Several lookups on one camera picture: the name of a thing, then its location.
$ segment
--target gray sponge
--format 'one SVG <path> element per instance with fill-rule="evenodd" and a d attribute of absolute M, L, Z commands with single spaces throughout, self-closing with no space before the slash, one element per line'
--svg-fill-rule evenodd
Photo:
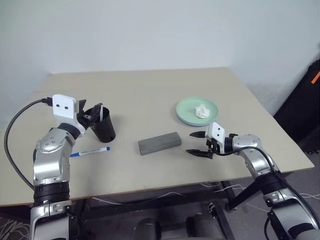
<path fill-rule="evenodd" d="M 164 149 L 173 148 L 181 145 L 181 138 L 177 132 L 154 136 L 138 141 L 140 154 L 146 155 L 158 152 Z"/>

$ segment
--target white wall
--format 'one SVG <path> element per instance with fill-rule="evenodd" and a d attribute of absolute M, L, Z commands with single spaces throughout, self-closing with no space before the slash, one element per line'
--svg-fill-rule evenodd
<path fill-rule="evenodd" d="M 319 52 L 319 15 L 319 0 L 1 0 L 0 129 L 64 72 L 228 66 L 274 114 Z"/>

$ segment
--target white tissue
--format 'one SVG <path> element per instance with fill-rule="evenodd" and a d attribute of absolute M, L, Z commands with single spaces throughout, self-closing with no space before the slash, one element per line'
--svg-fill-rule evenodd
<path fill-rule="evenodd" d="M 204 104 L 195 107 L 195 115 L 201 119 L 206 119 L 210 115 L 210 110 Z"/>

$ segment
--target green plate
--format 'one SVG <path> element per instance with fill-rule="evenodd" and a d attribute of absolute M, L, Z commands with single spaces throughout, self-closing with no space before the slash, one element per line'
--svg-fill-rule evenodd
<path fill-rule="evenodd" d="M 196 107 L 200 104 L 204 104 L 205 107 L 210 110 L 209 117 L 199 118 L 196 116 Z M 215 105 L 212 101 L 200 96 L 192 96 L 181 100 L 176 105 L 175 110 L 182 122 L 194 127 L 209 125 L 210 123 L 214 122 L 219 115 L 219 109 L 217 105 Z"/>

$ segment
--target table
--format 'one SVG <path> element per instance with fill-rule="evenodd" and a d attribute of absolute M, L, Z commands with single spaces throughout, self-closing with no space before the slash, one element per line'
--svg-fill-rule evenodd
<path fill-rule="evenodd" d="M 111 151 L 70 159 L 72 199 L 249 177 L 239 156 L 215 155 L 208 159 L 185 152 L 207 150 L 204 139 L 189 136 L 206 128 L 184 124 L 175 112 L 176 104 L 190 96 L 216 103 L 220 109 L 216 121 L 227 133 L 259 136 L 263 148 L 283 173 L 314 166 L 247 87 L 225 67 L 50 74 L 26 104 L 54 94 L 87 99 L 85 110 L 103 103 L 110 110 L 116 132 L 115 140 L 107 144 L 99 142 L 91 129 L 76 141 L 74 152 L 105 145 Z M 33 150 L 37 140 L 51 127 L 56 127 L 52 108 L 37 104 L 18 118 L 10 132 L 11 155 L 31 182 Z M 140 155 L 138 140 L 171 132 L 178 132 L 181 146 Z M 5 130 L 0 134 L 0 206 L 32 203 L 32 190 L 5 155 L 4 133 Z"/>

